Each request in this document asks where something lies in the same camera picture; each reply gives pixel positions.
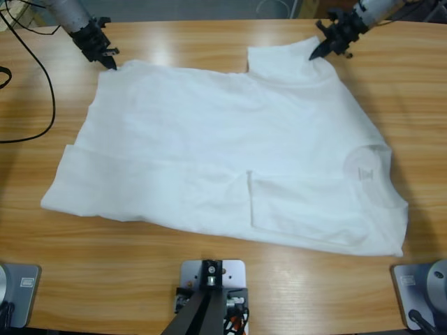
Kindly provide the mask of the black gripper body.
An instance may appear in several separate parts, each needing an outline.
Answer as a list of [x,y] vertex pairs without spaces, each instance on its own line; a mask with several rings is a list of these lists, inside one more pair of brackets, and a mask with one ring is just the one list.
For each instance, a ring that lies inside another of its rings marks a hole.
[[104,51],[110,44],[110,41],[102,31],[106,22],[108,20],[90,19],[87,26],[79,31],[69,33],[75,45],[90,62],[101,62],[101,57],[104,56]]
[[330,20],[331,49],[337,55],[345,54],[349,45],[369,30],[357,12],[330,12]]

